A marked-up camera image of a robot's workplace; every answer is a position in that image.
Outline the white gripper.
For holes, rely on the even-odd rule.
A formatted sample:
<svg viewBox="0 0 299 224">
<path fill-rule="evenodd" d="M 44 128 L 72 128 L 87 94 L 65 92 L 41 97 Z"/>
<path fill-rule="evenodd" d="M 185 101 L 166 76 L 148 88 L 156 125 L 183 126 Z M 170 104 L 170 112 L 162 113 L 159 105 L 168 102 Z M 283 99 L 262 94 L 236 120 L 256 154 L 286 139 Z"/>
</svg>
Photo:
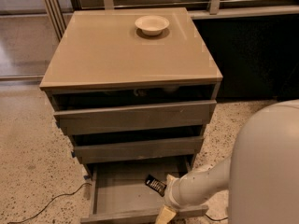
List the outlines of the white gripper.
<svg viewBox="0 0 299 224">
<path fill-rule="evenodd" d="M 162 205 L 155 224 L 168 224 L 177 214 L 174 209 L 182 209 L 187 206 L 187 203 L 180 197 L 179 185 L 184 179 L 185 175 L 181 178 L 172 175 L 166 177 L 166 189 L 164 191 L 164 203 L 166 205 Z"/>
</svg>

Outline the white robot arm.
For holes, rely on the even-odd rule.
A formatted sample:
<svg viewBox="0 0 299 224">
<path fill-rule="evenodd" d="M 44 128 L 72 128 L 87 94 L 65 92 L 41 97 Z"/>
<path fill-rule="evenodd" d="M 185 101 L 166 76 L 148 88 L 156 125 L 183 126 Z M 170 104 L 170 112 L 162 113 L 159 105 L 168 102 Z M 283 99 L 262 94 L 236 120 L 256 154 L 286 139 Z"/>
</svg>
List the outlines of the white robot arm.
<svg viewBox="0 0 299 224">
<path fill-rule="evenodd" d="M 299 224 L 299 101 L 270 105 L 238 133 L 232 155 L 209 170 L 169 176 L 155 224 L 229 191 L 228 224 Z"/>
</svg>

